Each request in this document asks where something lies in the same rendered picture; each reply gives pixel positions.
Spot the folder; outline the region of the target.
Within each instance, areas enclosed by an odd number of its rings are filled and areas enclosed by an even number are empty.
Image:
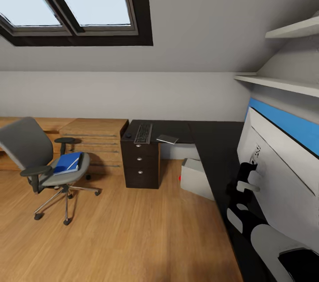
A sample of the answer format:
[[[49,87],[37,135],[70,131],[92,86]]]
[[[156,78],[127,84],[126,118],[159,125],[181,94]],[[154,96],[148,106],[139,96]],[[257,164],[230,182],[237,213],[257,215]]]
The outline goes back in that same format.
[[[59,161],[53,175],[64,174],[72,171],[77,171],[84,152],[65,153],[60,156]]]

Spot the keyboard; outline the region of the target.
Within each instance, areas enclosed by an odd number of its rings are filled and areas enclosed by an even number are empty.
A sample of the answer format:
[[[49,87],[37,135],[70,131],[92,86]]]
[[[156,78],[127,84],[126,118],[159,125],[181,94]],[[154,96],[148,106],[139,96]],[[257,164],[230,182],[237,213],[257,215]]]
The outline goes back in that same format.
[[[141,124],[134,143],[150,143],[153,124]]]

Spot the notebook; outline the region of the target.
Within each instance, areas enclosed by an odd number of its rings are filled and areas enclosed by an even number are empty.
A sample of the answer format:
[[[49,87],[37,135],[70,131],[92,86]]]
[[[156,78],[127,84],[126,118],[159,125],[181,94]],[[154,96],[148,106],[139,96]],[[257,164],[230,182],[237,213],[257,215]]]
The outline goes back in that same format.
[[[157,140],[174,144],[174,143],[176,143],[176,141],[178,140],[178,138],[174,138],[174,137],[167,136],[167,135],[160,135],[160,136],[157,138]]]

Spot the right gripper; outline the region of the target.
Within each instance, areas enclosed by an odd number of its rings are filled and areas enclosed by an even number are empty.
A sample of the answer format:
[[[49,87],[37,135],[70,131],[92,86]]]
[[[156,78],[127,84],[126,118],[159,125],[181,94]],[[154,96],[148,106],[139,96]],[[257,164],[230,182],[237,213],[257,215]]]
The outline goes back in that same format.
[[[236,186],[233,186],[232,183],[227,184],[225,194],[229,195],[231,200],[234,196],[240,196],[246,201],[246,203],[251,203],[253,197],[253,193],[251,191],[245,189],[244,192],[240,192],[236,190]]]

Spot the swivel chair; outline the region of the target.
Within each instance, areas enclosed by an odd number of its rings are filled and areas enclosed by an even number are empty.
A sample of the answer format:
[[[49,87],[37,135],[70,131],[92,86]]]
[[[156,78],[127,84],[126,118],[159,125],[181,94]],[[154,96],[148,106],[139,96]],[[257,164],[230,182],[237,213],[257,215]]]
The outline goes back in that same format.
[[[66,153],[66,143],[74,141],[74,138],[57,138],[54,141],[61,143],[60,151],[62,156]],[[54,158],[53,144],[33,117],[21,117],[21,119],[1,127],[0,148],[22,170],[20,175],[27,177],[36,195],[44,189],[58,190],[62,188],[62,190],[33,212],[35,220],[39,220],[42,217],[41,213],[37,213],[38,211],[47,206],[60,194],[65,193],[66,218],[63,223],[67,226],[70,223],[70,219],[68,218],[68,199],[72,198],[71,190],[95,191],[96,196],[100,195],[97,189],[73,186],[85,176],[87,180],[90,179],[90,175],[85,174],[91,162],[90,155],[87,153],[83,153],[77,171],[53,175],[60,157],[48,165]]]

